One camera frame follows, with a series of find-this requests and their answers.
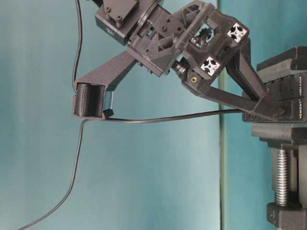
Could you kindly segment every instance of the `screw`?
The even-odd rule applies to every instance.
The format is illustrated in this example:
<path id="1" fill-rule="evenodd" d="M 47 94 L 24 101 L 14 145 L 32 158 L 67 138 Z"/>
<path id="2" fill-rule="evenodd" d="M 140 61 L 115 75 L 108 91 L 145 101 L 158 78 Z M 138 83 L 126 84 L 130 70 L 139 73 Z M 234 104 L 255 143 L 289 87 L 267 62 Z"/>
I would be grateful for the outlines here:
<path id="1" fill-rule="evenodd" d="M 288 206 L 288 154 L 286 150 L 278 150 L 276 154 L 276 205 Z"/>
<path id="2" fill-rule="evenodd" d="M 197 82 L 197 78 L 196 77 L 191 78 L 191 82 L 192 83 L 196 83 Z"/>

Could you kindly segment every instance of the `black 3d-printed part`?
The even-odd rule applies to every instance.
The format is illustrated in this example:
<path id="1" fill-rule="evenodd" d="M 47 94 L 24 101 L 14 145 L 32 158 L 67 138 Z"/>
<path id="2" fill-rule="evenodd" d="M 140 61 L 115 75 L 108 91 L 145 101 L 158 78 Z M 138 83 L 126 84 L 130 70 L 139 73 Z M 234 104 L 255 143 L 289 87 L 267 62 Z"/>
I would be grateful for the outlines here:
<path id="1" fill-rule="evenodd" d="M 101 117 L 104 86 L 78 84 L 75 114 L 81 117 Z"/>
<path id="2" fill-rule="evenodd" d="M 280 104 L 285 113 L 278 116 L 274 123 L 307 122 L 307 72 L 287 76 L 265 84 L 273 98 Z M 271 123 L 248 113 L 243 114 L 245 122 Z"/>

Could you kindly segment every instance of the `threaded rod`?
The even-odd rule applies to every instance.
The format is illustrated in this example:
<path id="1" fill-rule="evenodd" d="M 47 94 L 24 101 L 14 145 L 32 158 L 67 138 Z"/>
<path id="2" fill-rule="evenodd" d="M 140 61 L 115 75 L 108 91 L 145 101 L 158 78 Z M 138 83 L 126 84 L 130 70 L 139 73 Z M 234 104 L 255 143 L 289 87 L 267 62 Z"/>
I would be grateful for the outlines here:
<path id="1" fill-rule="evenodd" d="M 289 182 L 288 182 L 288 154 L 280 149 L 276 155 L 276 205 L 288 206 Z"/>

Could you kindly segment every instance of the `black wire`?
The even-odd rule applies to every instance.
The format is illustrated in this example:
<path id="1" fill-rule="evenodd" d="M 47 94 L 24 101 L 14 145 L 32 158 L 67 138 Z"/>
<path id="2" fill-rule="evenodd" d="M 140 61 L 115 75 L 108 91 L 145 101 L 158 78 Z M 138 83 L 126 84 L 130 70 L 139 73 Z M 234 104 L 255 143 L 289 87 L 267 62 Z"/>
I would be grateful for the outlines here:
<path id="1" fill-rule="evenodd" d="M 79 42 L 78 42 L 78 49 L 77 54 L 75 57 L 75 62 L 73 64 L 73 72 L 72 72 L 72 88 L 75 92 L 77 92 L 77 89 L 75 88 L 75 81 L 77 78 L 77 69 L 81 54 L 81 48 L 82 48 L 82 41 L 83 41 L 83 26 L 82 26 L 82 15 L 81 15 L 81 8 L 80 8 L 80 2 L 79 0 L 75 0 L 76 8 L 77 8 L 77 14 L 78 14 L 78 28 L 79 28 Z"/>
<path id="2" fill-rule="evenodd" d="M 236 113 L 241 113 L 241 112 L 242 111 L 238 109 L 228 109 L 228 110 L 217 110 L 217 111 L 204 112 L 204 113 L 199 113 L 199 114 L 188 114 L 188 115 L 181 115 L 181 116 L 171 116 L 171 117 L 162 117 L 162 118 L 145 119 L 145 120 L 127 120 L 127 119 L 120 119 L 120 118 L 108 118 L 106 121 L 117 122 L 117 123 L 127 123 L 127 124 L 149 124 L 149 123 L 159 123 L 159 122 L 168 122 L 168 121 L 178 121 L 178 120 L 185 120 L 185 119 L 212 116 L 212 115 L 236 114 Z"/>

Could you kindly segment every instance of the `black cable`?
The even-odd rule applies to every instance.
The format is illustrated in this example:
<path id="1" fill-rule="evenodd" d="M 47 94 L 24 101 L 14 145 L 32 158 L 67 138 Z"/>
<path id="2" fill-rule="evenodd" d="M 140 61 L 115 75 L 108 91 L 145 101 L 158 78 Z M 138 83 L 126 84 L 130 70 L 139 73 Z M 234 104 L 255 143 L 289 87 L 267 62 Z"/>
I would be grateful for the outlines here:
<path id="1" fill-rule="evenodd" d="M 81 8 L 80 8 L 80 2 L 79 0 L 75 0 L 76 8 L 77 8 L 77 15 L 78 15 L 78 28 L 79 28 L 79 42 L 78 42 L 78 49 L 77 54 L 75 57 L 75 62 L 73 64 L 73 72 L 72 72 L 72 88 L 75 92 L 77 92 L 77 89 L 75 88 L 75 81 L 77 78 L 77 69 L 81 54 L 81 48 L 82 48 L 82 42 L 83 42 L 83 26 L 82 26 L 82 15 L 81 15 Z"/>
<path id="2" fill-rule="evenodd" d="M 126 119 L 118 119 L 118 118 L 109 118 L 106 121 L 109 122 L 117 122 L 117 123 L 128 123 L 128 124 L 148 124 L 148 123 L 158 123 L 158 122 L 167 122 L 167 121 L 177 121 L 177 120 L 185 120 L 185 119 L 191 119 L 191 118 L 196 118 L 196 117 L 204 117 L 204 116 L 211 116 L 211 115 L 221 115 L 221 114 L 233 114 L 233 113 L 241 113 L 240 110 L 237 109 L 230 109 L 230 110 L 219 110 L 219 111 L 211 111 L 211 112 L 205 112 L 205 113 L 199 113 L 199 114 L 190 114 L 190 115 L 182 115 L 182 116 L 173 116 L 173 117 L 163 117 L 163 118 L 156 118 L 156 119 L 146 119 L 146 120 L 126 120 Z M 47 218 L 50 216 L 52 213 L 54 213 L 68 198 L 70 195 L 75 178 L 76 178 L 76 172 L 77 172 L 77 166 L 78 166 L 78 161 L 79 161 L 79 155 L 80 155 L 80 148 L 82 144 L 82 137 L 83 137 L 83 129 L 84 125 L 86 122 L 89 120 L 84 120 L 82 121 L 80 125 L 80 131 L 79 131 L 79 140 L 78 140 L 78 147 L 77 147 L 77 152 L 75 156 L 75 161 L 74 161 L 74 166 L 73 166 L 73 171 L 72 171 L 72 177 L 71 177 L 71 184 L 69 186 L 69 189 L 65 196 L 61 199 L 61 201 L 49 212 L 47 212 L 45 215 L 42 217 L 34 220 L 33 222 L 19 228 L 18 230 L 25 230 L 32 225 L 37 224 L 38 222 L 42 221 L 43 219 Z"/>
<path id="3" fill-rule="evenodd" d="M 117 123 L 127 123 L 127 124 L 149 124 L 149 123 L 159 123 L 159 122 L 167 122 L 167 121 L 178 121 L 178 120 L 185 120 L 185 119 L 212 116 L 212 115 L 236 114 L 236 113 L 241 113 L 241 112 L 242 111 L 238 109 L 228 109 L 228 110 L 217 110 L 217 111 L 204 112 L 204 113 L 199 113 L 199 114 L 162 117 L 162 118 L 146 119 L 146 120 L 126 120 L 126 119 L 119 119 L 119 118 L 108 118 L 106 121 L 117 122 Z"/>
<path id="4" fill-rule="evenodd" d="M 38 222 L 42 221 L 43 219 L 47 218 L 48 216 L 50 216 L 52 213 L 54 213 L 65 202 L 65 200 L 70 195 L 70 193 L 72 191 L 73 184 L 75 182 L 75 178 L 76 178 L 76 172 L 77 172 L 77 166 L 78 166 L 78 161 L 79 161 L 80 148 L 81 148 L 81 144 L 82 144 L 83 128 L 84 128 L 85 123 L 88 122 L 88 121 L 89 120 L 84 120 L 84 121 L 82 121 L 82 123 L 80 125 L 77 153 L 76 153 L 76 156 L 75 156 L 75 163 L 74 163 L 73 171 L 72 171 L 71 184 L 69 186 L 69 189 L 68 189 L 67 193 L 65 194 L 65 196 L 61 199 L 61 201 L 53 209 L 51 209 L 49 212 L 47 212 L 42 217 L 40 217 L 40 218 L 34 220 L 33 222 L 31 222 L 31 223 L 29 223 L 29 224 L 19 228 L 18 230 L 25 230 L 25 229 L 31 227 L 32 225 L 35 225 Z"/>

